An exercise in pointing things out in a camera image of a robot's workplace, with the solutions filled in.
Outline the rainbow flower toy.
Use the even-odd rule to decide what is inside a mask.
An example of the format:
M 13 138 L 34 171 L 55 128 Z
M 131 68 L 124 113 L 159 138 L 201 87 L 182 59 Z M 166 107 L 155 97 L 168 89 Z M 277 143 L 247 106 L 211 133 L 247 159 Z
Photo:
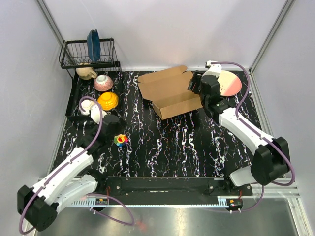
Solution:
M 128 138 L 124 134 L 114 136 L 114 144 L 118 147 L 122 147 L 128 143 Z

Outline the brown cardboard box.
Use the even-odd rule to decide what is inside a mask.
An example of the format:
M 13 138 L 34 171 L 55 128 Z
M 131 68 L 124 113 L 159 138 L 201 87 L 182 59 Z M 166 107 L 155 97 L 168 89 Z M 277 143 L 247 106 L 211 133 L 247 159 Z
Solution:
M 188 90 L 193 73 L 185 65 L 147 73 L 137 78 L 142 98 L 153 104 L 162 119 L 202 108 L 198 94 Z

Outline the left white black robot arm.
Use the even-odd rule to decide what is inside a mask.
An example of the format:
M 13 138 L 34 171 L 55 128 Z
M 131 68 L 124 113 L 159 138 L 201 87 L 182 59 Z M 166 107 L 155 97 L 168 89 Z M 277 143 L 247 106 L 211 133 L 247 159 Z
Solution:
M 18 190 L 20 234 L 26 234 L 22 228 L 24 220 L 41 232 L 73 201 L 90 193 L 107 193 L 106 177 L 86 167 L 98 159 L 101 150 L 111 145 L 126 126 L 122 117 L 105 115 L 100 124 L 86 131 L 70 155 L 49 175 L 32 187 L 23 185 Z

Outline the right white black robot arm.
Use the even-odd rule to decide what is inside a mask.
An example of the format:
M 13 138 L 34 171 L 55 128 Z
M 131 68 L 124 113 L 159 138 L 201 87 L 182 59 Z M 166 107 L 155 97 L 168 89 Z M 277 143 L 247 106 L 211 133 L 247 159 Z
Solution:
M 284 174 L 292 171 L 288 142 L 274 138 L 263 132 L 232 106 L 220 93 L 216 75 L 194 71 L 188 90 L 199 95 L 205 114 L 217 124 L 228 129 L 253 154 L 251 164 L 228 172 L 228 180 L 223 183 L 224 191 L 234 195 L 241 186 L 259 183 L 266 186 Z

